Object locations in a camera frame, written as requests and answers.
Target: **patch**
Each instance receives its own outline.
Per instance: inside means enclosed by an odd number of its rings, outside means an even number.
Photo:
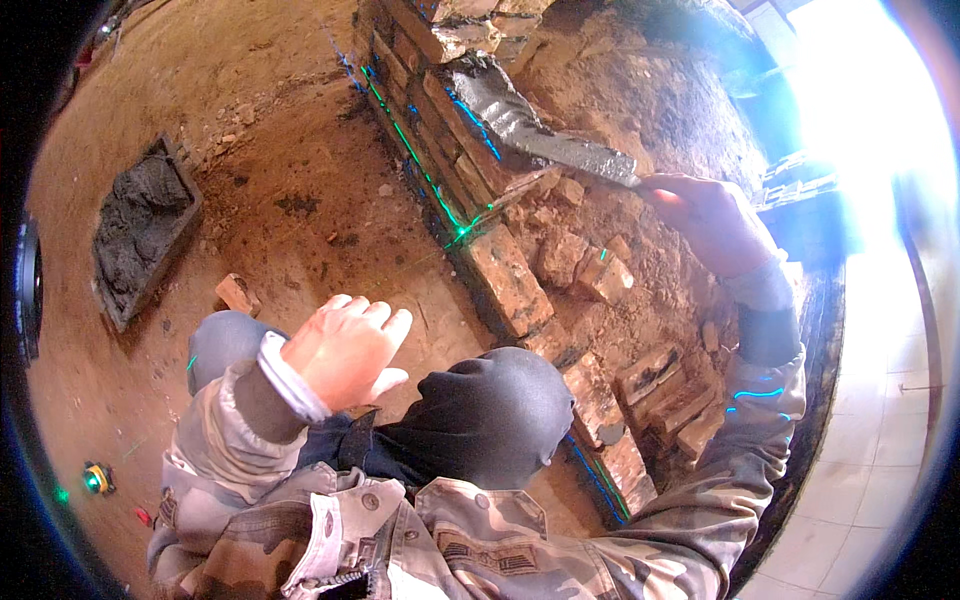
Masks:
[[[504,576],[529,575],[539,571],[531,543],[472,540],[458,532],[442,530],[437,532],[437,547],[451,569],[475,566]]]
[[[163,499],[160,500],[157,517],[170,529],[177,530],[177,499],[174,497],[173,488],[163,489]]]

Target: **cuff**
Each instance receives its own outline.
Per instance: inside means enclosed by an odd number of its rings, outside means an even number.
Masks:
[[[322,422],[333,413],[313,393],[300,374],[280,357],[280,349],[286,342],[283,336],[268,331],[260,341],[256,362],[264,376],[297,417],[311,424]]]
[[[724,283],[738,304],[751,310],[773,312],[793,307],[793,283],[783,270],[786,252],[777,250],[770,260],[749,273]]]

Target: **left hand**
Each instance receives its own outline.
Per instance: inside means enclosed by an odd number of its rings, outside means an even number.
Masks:
[[[409,378],[387,365],[413,316],[405,308],[391,312],[386,302],[334,296],[280,349],[280,357],[332,412],[370,404]]]

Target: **tiled floor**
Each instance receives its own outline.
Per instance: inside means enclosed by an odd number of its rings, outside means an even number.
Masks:
[[[906,255],[852,256],[840,375],[820,455],[741,600],[837,598],[859,579],[913,493],[929,399],[918,388],[927,385]]]

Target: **jacket button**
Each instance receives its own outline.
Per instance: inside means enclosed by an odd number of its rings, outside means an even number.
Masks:
[[[363,502],[363,507],[368,511],[375,511],[380,508],[380,500],[377,499],[376,495],[372,493],[365,493],[363,497],[360,498],[360,501]]]

